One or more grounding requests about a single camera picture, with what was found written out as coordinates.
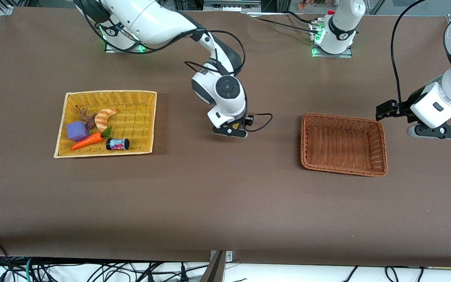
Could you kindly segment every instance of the brown table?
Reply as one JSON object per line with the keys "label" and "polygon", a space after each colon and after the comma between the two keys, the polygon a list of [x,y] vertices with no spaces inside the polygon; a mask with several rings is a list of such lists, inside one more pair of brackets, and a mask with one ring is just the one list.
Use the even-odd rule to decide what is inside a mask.
{"label": "brown table", "polygon": [[[11,255],[203,261],[232,249],[243,262],[451,266],[451,141],[412,139],[406,119],[391,118],[383,178],[299,162],[302,114],[373,118],[396,97],[395,16],[365,16],[352,59],[313,58],[303,32],[244,14],[191,16],[245,44],[238,78],[250,110],[274,114],[265,130],[247,139],[211,132],[182,63],[208,56],[192,40],[148,56],[105,54],[74,9],[2,18],[0,241]],[[449,67],[445,26],[434,17],[400,26],[405,98]],[[154,153],[54,159],[65,93],[102,89],[159,93]]]}

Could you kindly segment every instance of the purple cube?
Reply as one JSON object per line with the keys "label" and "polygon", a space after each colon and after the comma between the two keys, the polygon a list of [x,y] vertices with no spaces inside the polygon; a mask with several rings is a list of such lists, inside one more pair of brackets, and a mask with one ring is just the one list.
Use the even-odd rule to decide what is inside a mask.
{"label": "purple cube", "polygon": [[74,142],[79,142],[90,136],[90,132],[86,129],[86,123],[76,121],[67,125],[67,138]]}

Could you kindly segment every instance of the yellow wicker basket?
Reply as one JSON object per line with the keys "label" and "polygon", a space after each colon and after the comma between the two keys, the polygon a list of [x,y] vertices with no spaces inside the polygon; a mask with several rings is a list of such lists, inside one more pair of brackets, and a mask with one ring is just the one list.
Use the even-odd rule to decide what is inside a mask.
{"label": "yellow wicker basket", "polygon": [[[152,152],[156,96],[156,92],[139,90],[67,93],[54,157],[140,155]],[[115,108],[118,113],[108,119],[107,125],[112,129],[113,138],[130,139],[129,150],[107,150],[105,141],[70,150],[74,141],[67,138],[66,126],[79,120],[80,110],[76,105],[80,108],[86,107],[86,114],[99,112],[104,108]],[[95,132],[98,132],[97,128],[90,130],[90,134]]]}

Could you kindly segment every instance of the brown wicker basket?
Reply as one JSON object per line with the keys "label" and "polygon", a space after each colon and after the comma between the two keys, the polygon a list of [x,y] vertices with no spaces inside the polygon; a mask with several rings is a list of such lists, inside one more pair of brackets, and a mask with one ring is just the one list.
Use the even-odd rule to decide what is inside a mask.
{"label": "brown wicker basket", "polygon": [[372,119],[307,113],[302,117],[300,159],[310,170],[383,176],[384,129]]}

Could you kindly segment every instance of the carrot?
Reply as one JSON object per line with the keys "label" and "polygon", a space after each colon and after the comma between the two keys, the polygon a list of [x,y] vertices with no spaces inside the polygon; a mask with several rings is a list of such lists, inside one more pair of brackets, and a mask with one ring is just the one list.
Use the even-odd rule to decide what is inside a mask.
{"label": "carrot", "polygon": [[70,147],[71,150],[77,150],[79,148],[86,147],[91,144],[99,143],[104,141],[104,139],[111,138],[109,134],[111,133],[111,129],[107,127],[104,132],[97,132],[94,134],[91,134],[90,136],[86,137],[86,139],[83,139],[82,141],[77,142],[72,147]]}

